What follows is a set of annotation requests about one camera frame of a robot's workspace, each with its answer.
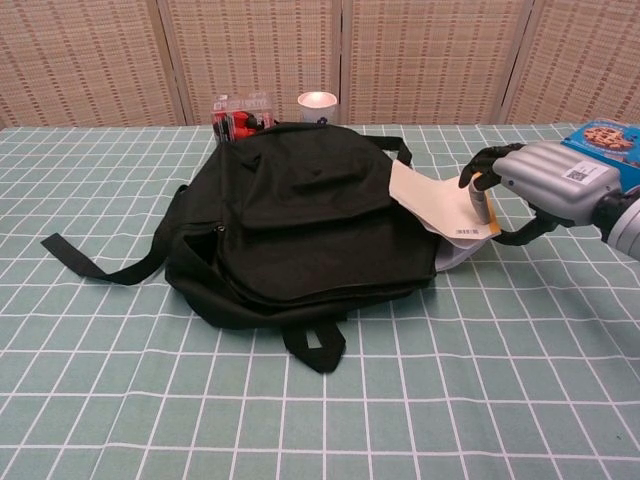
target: grid pattern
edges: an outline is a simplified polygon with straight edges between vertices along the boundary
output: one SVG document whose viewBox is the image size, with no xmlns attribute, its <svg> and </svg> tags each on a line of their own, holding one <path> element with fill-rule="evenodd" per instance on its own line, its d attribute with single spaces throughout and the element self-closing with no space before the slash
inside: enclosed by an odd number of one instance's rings
<svg viewBox="0 0 640 480">
<path fill-rule="evenodd" d="M 403 135 L 421 172 L 572 125 L 356 126 Z M 0 132 L 0 479 L 640 478 L 640 264 L 594 228 L 486 244 L 432 286 L 354 311 L 320 376 L 272 331 L 220 331 L 141 258 L 208 127 Z M 522 200 L 495 189 L 505 227 Z"/>
</svg>

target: barcode label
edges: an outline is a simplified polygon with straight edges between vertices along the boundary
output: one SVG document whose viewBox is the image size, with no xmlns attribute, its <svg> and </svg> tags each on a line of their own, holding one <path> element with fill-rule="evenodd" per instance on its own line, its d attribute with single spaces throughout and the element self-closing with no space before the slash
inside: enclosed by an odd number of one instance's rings
<svg viewBox="0 0 640 480">
<path fill-rule="evenodd" d="M 570 178 L 571 180 L 577 180 L 579 182 L 582 182 L 588 176 L 589 175 L 587 175 L 586 173 L 578 172 L 577 170 L 569 170 L 569 173 L 567 173 L 567 178 Z"/>
<path fill-rule="evenodd" d="M 599 165 L 594 162 L 582 161 L 573 166 L 562 175 L 564 178 L 573 180 L 574 182 L 589 185 L 596 178 L 607 172 L 607 165 Z"/>
</svg>

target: barcode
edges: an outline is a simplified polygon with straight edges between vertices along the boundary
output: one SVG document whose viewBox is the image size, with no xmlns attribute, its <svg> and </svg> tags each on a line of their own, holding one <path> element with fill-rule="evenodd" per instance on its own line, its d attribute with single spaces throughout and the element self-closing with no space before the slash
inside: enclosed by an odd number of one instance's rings
<svg viewBox="0 0 640 480">
<path fill-rule="evenodd" d="M 571 170 L 569 173 L 567 173 L 567 178 L 570 178 L 571 180 L 577 180 L 578 182 L 581 182 L 588 176 L 588 173 L 582 173 L 577 170 Z"/>
</svg>

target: black backpack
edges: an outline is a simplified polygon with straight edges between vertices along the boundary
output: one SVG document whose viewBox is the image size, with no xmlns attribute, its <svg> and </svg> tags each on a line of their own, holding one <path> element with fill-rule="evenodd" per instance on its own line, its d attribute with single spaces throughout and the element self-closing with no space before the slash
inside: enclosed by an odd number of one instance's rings
<svg viewBox="0 0 640 480">
<path fill-rule="evenodd" d="M 439 236 L 389 196 L 401 138 L 306 123 L 222 143 L 181 186 L 146 257 L 107 274 L 54 234 L 42 244 L 76 274 L 122 285 L 166 261 L 165 278 L 216 327 L 282 329 L 287 349 L 333 371 L 345 340 L 336 322 L 397 299 L 435 276 Z M 321 344 L 310 348 L 307 331 Z"/>
</svg>

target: white paper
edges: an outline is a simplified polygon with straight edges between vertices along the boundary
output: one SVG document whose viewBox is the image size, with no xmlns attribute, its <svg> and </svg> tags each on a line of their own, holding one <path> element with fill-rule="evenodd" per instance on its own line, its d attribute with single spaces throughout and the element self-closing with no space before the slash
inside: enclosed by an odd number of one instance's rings
<svg viewBox="0 0 640 480">
<path fill-rule="evenodd" d="M 389 194 L 413 213 L 430 232 L 443 238 L 436 253 L 436 270 L 453 268 L 500 233 L 495 212 L 487 198 L 491 222 L 478 217 L 467 188 L 458 187 L 458 177 L 434 180 L 394 161 Z"/>
</svg>

